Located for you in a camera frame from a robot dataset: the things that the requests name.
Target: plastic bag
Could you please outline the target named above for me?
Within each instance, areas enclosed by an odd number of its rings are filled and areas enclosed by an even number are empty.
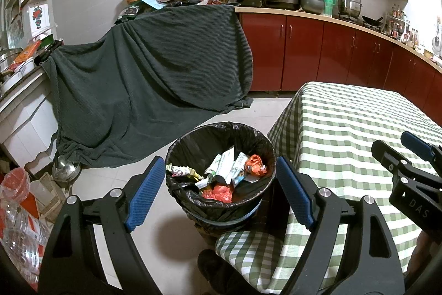
[[[275,177],[276,156],[271,142],[260,131],[238,123],[215,123],[201,126],[177,139],[169,148],[166,164],[190,166],[198,174],[204,174],[217,154],[235,147],[235,159],[240,152],[258,154],[267,166],[267,174],[258,182],[240,182],[233,192],[232,202],[222,203],[205,199],[189,178],[173,178],[166,175],[169,193],[187,212],[188,216],[207,229],[193,215],[217,222],[239,219],[255,209],[264,191]]]

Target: orange wrapper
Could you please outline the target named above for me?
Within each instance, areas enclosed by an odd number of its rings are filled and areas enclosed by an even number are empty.
[[[261,157],[257,154],[252,155],[246,161],[244,165],[244,170],[255,176],[264,176],[267,174],[267,167],[262,164]]]

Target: cabinet door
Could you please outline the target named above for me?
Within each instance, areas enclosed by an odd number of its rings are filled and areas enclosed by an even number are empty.
[[[408,78],[404,97],[419,109],[423,109],[432,86],[436,69],[421,58],[414,56],[413,69]]]
[[[385,90],[392,90],[393,92],[404,95],[408,78],[413,69],[413,57],[414,55],[407,49],[399,45],[394,47],[390,68],[388,69],[384,84]]]
[[[302,84],[316,80],[323,30],[321,20],[287,17],[282,90],[298,90]]]
[[[378,37],[373,34],[361,30],[356,31],[346,84],[367,86],[374,52],[378,48],[377,39]]]
[[[317,81],[345,84],[350,67],[356,30],[326,22],[322,38]]]
[[[244,13],[242,25],[253,55],[250,90],[281,90],[286,16]]]
[[[394,44],[388,40],[377,38],[377,49],[374,53],[373,64],[367,86],[382,89],[387,78]]]
[[[423,112],[442,126],[442,74],[435,72],[433,83],[423,107]]]

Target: blue gripper pad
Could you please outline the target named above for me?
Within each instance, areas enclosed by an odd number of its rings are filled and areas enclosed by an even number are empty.
[[[134,231],[146,219],[165,175],[164,160],[159,157],[129,203],[129,215],[125,223],[129,231]]]
[[[314,224],[312,204],[307,193],[302,188],[290,165],[280,156],[276,162],[276,177],[286,195],[296,220],[307,229]]]
[[[435,157],[433,149],[430,147],[430,145],[428,145],[428,143],[408,131],[402,133],[401,143],[404,147],[410,149],[422,160],[430,162],[433,161]]]

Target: countertop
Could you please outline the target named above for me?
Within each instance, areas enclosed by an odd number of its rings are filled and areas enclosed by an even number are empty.
[[[422,54],[417,53],[417,51],[415,51],[414,49],[411,49],[410,47],[407,47],[406,45],[402,44],[401,42],[399,42],[397,40],[394,40],[393,38],[390,38],[390,37],[388,37],[388,36],[386,36],[386,35],[384,35],[382,33],[376,32],[376,31],[374,31],[372,29],[368,29],[368,28],[362,27],[361,25],[353,24],[353,23],[346,22],[346,21],[340,20],[340,19],[324,17],[324,16],[316,15],[316,14],[310,14],[310,13],[306,13],[306,12],[289,11],[287,9],[236,7],[235,8],[235,12],[237,12],[237,13],[281,14],[281,15],[289,15],[289,16],[293,16],[293,17],[311,18],[311,19],[323,20],[324,22],[340,24],[340,25],[344,25],[346,27],[350,27],[350,28],[354,28],[354,29],[357,29],[357,30],[361,30],[363,32],[367,32],[367,33],[373,34],[375,36],[378,36],[380,38],[383,38],[385,40],[388,40],[389,42],[392,42],[392,43],[394,43],[394,44],[396,44],[396,45],[398,45],[398,46],[408,50],[409,52],[411,52],[415,56],[421,58],[424,62],[427,62],[428,64],[430,64],[439,73],[442,73],[442,68],[440,66],[438,66],[435,63],[433,63],[431,60],[429,60],[428,58],[426,58]]]

